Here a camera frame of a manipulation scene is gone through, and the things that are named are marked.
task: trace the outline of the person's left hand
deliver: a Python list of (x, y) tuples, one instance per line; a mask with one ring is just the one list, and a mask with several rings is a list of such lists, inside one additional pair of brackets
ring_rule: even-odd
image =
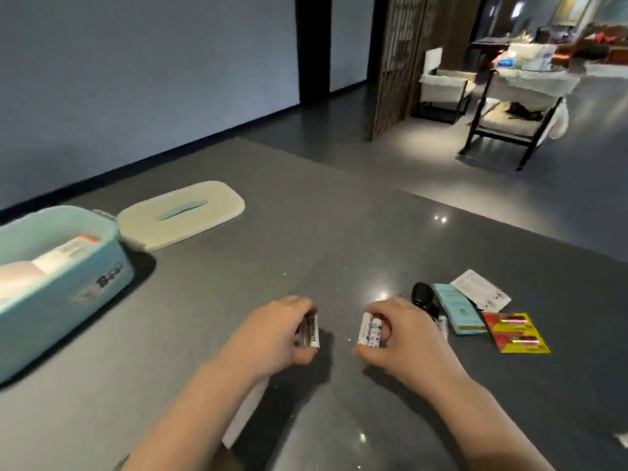
[(288, 296), (255, 309), (231, 335), (219, 359), (260, 380), (290, 365), (308, 365), (318, 352), (294, 345), (294, 333), (316, 308), (308, 298)]

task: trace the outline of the storage bin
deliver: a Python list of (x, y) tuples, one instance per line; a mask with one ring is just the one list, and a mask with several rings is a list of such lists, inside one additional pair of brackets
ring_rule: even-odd
[(79, 234), (99, 239), (83, 257), (0, 305), (0, 383), (20, 372), (127, 286), (134, 271), (117, 222), (54, 206), (0, 227), (0, 264), (31, 261)]

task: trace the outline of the forearm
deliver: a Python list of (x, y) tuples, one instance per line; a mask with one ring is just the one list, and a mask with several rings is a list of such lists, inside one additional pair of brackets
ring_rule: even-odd
[(254, 386), (250, 374), (221, 360), (202, 365), (122, 471), (207, 469), (225, 430)]
[(457, 380), (428, 399), (449, 427), (471, 470), (553, 470), (491, 393), (473, 380)]

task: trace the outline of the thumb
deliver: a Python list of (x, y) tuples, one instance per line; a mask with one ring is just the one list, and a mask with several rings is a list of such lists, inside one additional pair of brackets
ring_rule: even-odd
[(353, 355), (360, 357), (366, 364), (375, 365), (376, 367), (386, 368), (388, 364), (389, 351), (385, 348), (367, 347), (358, 344), (352, 350)]
[(295, 347), (292, 352), (292, 363), (295, 365), (310, 365), (317, 352), (318, 348), (316, 347)]

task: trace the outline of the hand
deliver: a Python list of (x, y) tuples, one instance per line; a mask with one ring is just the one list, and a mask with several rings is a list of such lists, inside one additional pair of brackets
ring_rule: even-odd
[(443, 387), (456, 386), (458, 379), (468, 379), (456, 354), (425, 311), (400, 297), (374, 302), (365, 310), (384, 317), (382, 339), (386, 347), (358, 345), (353, 349), (355, 356), (383, 368), (427, 399)]
[(218, 358), (230, 367), (242, 368), (254, 380), (290, 365), (308, 365), (318, 349), (294, 345), (294, 333), (308, 313), (316, 313), (312, 301), (299, 296), (255, 309), (233, 332)]

